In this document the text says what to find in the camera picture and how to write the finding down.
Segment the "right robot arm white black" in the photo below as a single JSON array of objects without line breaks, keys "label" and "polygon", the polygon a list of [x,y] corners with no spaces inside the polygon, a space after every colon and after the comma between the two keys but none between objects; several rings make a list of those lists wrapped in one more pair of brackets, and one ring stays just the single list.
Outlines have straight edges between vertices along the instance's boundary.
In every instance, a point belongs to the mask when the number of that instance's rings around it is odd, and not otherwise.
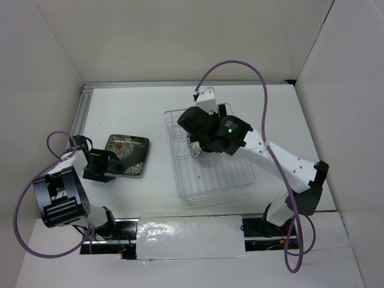
[{"label": "right robot arm white black", "polygon": [[276,235],[295,215],[315,213],[329,171],[326,162],[313,163],[289,153],[233,115],[209,114],[193,106],[177,123],[202,151],[245,159],[284,182],[287,191],[265,209],[262,229],[266,234]]}]

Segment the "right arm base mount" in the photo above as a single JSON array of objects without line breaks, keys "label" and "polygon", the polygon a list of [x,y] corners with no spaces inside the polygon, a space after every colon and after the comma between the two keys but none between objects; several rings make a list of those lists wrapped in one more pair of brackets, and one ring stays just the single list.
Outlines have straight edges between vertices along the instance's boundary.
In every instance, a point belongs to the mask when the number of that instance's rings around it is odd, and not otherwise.
[{"label": "right arm base mount", "polygon": [[283,250],[292,220],[281,227],[264,223],[261,217],[244,216],[240,229],[244,234],[246,252]]}]

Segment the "black square plate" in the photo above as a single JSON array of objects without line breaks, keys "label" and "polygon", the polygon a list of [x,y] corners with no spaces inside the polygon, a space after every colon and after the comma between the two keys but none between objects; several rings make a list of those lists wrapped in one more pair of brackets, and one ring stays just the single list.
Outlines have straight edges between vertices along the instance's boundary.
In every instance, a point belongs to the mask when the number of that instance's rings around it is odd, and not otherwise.
[{"label": "black square plate", "polygon": [[140,176],[149,151],[149,139],[139,136],[111,134],[105,150],[114,152],[121,159],[121,170],[108,170],[108,173],[122,176]]}]

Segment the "blue floral white plate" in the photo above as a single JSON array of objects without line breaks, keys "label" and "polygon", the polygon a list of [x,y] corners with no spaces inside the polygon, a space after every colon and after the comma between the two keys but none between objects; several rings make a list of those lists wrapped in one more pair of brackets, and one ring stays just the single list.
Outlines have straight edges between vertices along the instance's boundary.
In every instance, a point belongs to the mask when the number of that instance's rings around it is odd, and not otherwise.
[{"label": "blue floral white plate", "polygon": [[199,142],[194,141],[194,138],[190,134],[187,135],[187,148],[192,158],[197,158],[202,153]]}]

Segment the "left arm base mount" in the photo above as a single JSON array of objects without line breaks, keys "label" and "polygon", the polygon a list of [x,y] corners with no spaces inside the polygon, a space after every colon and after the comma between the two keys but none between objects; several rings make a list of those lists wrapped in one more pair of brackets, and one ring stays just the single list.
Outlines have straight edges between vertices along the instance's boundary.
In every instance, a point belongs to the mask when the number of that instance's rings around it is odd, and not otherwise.
[{"label": "left arm base mount", "polygon": [[116,255],[126,260],[136,260],[138,218],[117,219],[116,231],[106,239],[97,235],[92,244],[85,242],[80,255]]}]

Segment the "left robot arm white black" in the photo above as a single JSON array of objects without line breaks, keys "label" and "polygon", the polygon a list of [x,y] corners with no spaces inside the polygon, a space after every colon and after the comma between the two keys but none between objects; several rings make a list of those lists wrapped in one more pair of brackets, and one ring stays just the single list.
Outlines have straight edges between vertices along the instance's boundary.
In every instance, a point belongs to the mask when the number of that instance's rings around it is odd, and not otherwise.
[{"label": "left robot arm white black", "polygon": [[113,213],[105,206],[90,203],[82,180],[108,183],[109,166],[118,162],[114,152],[95,149],[85,136],[74,136],[70,147],[59,156],[60,162],[35,178],[32,186],[43,223],[48,228],[74,226],[95,227],[95,234],[112,239],[118,234]]}]

